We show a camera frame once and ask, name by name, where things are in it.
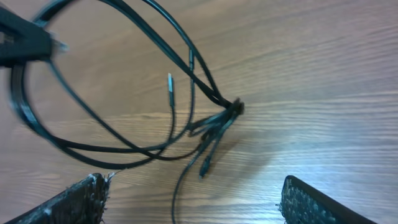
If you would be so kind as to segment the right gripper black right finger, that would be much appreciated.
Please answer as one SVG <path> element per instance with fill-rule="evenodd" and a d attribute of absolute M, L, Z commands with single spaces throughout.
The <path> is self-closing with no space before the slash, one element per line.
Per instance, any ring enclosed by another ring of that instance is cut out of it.
<path fill-rule="evenodd" d="M 293 175 L 285 178 L 277 206 L 288 224 L 375 224 Z"/>

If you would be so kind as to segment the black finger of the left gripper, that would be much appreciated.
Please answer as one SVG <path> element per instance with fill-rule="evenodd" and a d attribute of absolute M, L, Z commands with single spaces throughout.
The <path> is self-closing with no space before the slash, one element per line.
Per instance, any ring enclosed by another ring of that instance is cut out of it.
<path fill-rule="evenodd" d="M 5 7 L 1 8 L 1 66 L 47 60 L 53 53 L 65 52 L 68 45 L 51 33 L 27 21 Z"/>

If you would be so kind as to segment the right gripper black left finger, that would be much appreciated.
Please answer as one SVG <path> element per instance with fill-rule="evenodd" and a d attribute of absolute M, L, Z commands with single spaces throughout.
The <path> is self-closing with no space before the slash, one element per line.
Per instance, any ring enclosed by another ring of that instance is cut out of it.
<path fill-rule="evenodd" d="M 111 174 L 89 174 L 6 224 L 99 224 L 103 222 L 111 179 Z"/>

